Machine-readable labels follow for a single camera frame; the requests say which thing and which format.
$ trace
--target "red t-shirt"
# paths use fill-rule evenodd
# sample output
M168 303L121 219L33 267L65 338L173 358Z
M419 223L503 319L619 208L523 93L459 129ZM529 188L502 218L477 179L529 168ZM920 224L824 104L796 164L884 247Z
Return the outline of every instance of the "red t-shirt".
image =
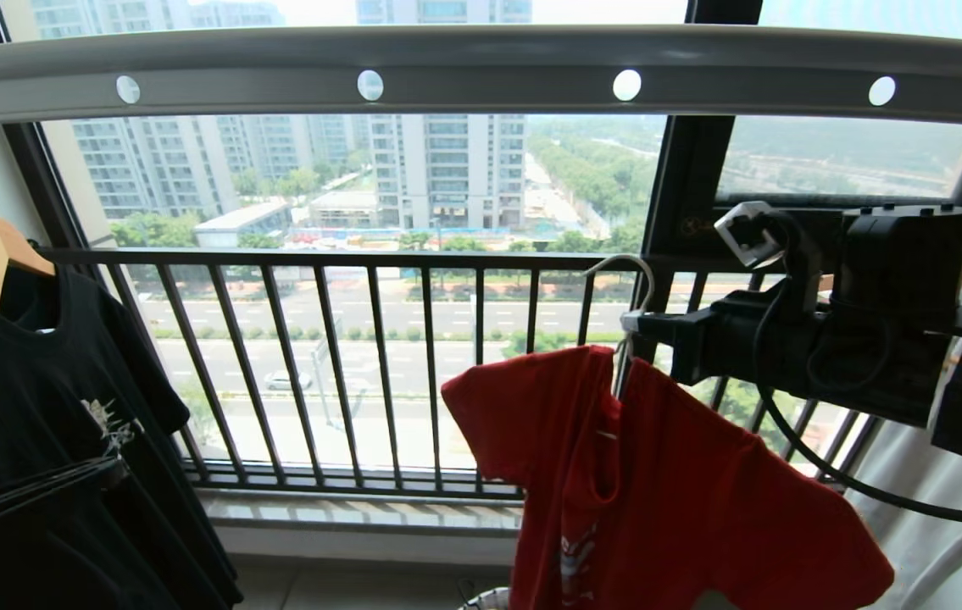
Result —
M894 572L842 496L650 364L612 397L613 352L474 367L442 396L481 475L525 487L513 610L854 610Z

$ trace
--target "building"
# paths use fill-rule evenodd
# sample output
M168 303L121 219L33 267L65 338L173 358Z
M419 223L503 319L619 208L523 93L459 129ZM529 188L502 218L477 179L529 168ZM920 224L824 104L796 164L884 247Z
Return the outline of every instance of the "building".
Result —
M239 247L240 236L247 233L263 236L283 236L292 223L292 205L283 198L234 209L194 225L194 236L200 247Z
M274 27L286 24L272 3L213 0L190 7L194 27ZM260 180L279 180L314 165L307 117L225 115L217 117L221 144L232 174L253 169Z
M361 24L528 23L530 0L358 0ZM519 228L525 115L373 115L380 225Z
M368 115L313 114L307 117L307 129L314 161L335 169L348 163L352 151L370 147Z
M308 204L310 223L322 228L367 229L376 226L375 193L330 191Z
M191 27L179 0L31 0L40 38ZM104 213L213 217L237 208L213 117L71 121Z

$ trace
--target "white car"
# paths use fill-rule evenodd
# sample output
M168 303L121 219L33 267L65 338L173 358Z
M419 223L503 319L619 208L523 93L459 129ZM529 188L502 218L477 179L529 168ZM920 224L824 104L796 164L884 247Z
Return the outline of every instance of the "white car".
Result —
M306 372L296 371L299 375L299 389L307 390L311 386L311 378ZM263 379L267 390L291 390L292 382L288 379L288 371L278 370L267 374Z

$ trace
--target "metal hanger hook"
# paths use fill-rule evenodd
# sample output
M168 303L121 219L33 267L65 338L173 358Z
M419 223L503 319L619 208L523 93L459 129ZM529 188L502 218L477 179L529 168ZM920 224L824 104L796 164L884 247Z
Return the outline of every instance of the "metal hanger hook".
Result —
M642 258L639 258L636 255L613 254L612 256L609 256L609 258L602 260L602 262L597 263L597 265L594 265L589 269L582 271L582 274L583 275L596 274L601 269L608 267L609 264L613 262L613 260L631 260L631 262L635 263L642 269L642 273L647 277L647 296L642 300L642 307L646 308L648 305L650 305L650 302L654 299L654 270L650 268L650 265L647 264L646 260L643 260ZM635 304L632 303L631 308L635 309Z

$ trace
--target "low building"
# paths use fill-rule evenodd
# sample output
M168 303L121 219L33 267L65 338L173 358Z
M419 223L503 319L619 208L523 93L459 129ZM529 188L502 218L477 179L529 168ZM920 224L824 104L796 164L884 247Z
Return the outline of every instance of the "low building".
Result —
M376 227L375 193L331 191L308 204L309 223L320 228Z
M274 197L195 225L194 236L200 247L239 247L240 236L245 233L284 236L292 221L290 207L283 197Z

